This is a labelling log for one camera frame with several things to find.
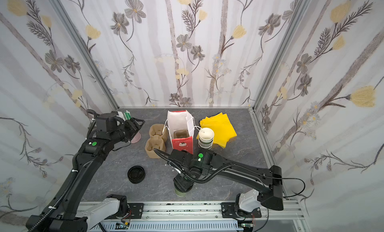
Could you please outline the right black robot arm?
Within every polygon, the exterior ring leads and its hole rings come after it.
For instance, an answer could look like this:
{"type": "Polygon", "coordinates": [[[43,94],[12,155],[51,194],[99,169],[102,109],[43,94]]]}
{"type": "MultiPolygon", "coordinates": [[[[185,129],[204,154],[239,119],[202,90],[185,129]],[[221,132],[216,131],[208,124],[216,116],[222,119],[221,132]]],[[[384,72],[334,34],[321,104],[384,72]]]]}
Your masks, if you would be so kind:
{"type": "Polygon", "coordinates": [[[259,192],[257,201],[270,210],[282,211],[283,199],[290,197],[283,195],[283,180],[291,178],[282,177],[282,169],[278,166],[271,166],[269,169],[252,167],[226,159],[207,149],[199,149],[195,155],[176,149],[170,154],[159,149],[154,151],[179,172],[174,178],[174,186],[179,193],[187,193],[194,184],[206,184],[220,176],[259,192]]]}

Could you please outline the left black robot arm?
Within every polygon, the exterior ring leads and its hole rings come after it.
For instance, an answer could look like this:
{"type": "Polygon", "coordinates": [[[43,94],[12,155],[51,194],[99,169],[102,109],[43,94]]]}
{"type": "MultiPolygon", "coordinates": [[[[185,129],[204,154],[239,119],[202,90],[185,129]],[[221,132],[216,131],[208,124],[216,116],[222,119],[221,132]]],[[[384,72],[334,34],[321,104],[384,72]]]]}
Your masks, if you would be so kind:
{"type": "Polygon", "coordinates": [[[86,232],[90,218],[76,214],[88,185],[115,145],[131,142],[145,124],[142,119],[124,120],[116,111],[87,113],[94,116],[87,138],[73,156],[72,169],[58,193],[40,215],[29,217],[30,232],[86,232]]]}

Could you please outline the red white paper bag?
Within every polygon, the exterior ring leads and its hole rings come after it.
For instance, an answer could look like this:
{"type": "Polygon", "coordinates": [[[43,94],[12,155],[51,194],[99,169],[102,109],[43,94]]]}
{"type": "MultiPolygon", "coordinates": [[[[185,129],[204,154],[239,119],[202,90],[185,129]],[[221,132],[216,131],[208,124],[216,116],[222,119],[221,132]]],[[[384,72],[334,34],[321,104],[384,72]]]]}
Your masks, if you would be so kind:
{"type": "Polygon", "coordinates": [[[173,149],[193,154],[195,128],[195,118],[187,110],[168,111],[163,132],[168,130],[173,149]]]}

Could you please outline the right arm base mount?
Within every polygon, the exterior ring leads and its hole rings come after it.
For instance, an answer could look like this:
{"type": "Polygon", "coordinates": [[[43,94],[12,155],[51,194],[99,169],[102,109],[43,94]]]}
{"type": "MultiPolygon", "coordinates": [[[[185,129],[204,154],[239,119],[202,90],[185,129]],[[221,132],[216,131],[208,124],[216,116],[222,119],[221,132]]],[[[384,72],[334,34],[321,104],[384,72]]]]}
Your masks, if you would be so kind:
{"type": "Polygon", "coordinates": [[[250,220],[262,217],[260,208],[256,208],[252,212],[245,212],[239,209],[235,202],[221,203],[221,212],[224,219],[250,220]]]}

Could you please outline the single brown pulp carrier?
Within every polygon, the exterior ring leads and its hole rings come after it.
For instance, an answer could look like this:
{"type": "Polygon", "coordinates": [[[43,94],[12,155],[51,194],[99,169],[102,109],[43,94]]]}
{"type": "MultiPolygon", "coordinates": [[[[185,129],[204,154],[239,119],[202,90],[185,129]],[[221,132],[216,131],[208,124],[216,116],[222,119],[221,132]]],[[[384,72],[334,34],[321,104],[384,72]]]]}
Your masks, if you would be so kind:
{"type": "Polygon", "coordinates": [[[190,136],[188,130],[176,130],[174,131],[174,139],[183,139],[190,136]]]}

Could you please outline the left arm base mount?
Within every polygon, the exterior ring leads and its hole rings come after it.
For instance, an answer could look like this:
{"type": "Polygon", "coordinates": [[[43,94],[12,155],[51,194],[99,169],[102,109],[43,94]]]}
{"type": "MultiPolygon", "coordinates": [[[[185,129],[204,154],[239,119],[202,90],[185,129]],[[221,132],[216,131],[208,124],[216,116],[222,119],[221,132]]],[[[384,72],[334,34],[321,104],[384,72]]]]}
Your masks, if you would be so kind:
{"type": "Polygon", "coordinates": [[[128,203],[123,205],[122,219],[141,219],[144,211],[144,203],[128,203]]]}

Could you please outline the green white paper cup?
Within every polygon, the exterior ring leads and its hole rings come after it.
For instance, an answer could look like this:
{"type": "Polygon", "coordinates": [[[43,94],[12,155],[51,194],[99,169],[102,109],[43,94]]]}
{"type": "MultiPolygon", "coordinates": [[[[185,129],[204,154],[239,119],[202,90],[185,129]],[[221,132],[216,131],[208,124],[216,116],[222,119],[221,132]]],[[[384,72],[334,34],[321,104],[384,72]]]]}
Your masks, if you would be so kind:
{"type": "Polygon", "coordinates": [[[184,192],[181,192],[181,191],[178,191],[178,190],[175,190],[175,193],[178,197],[184,197],[186,195],[186,193],[184,192]]]}

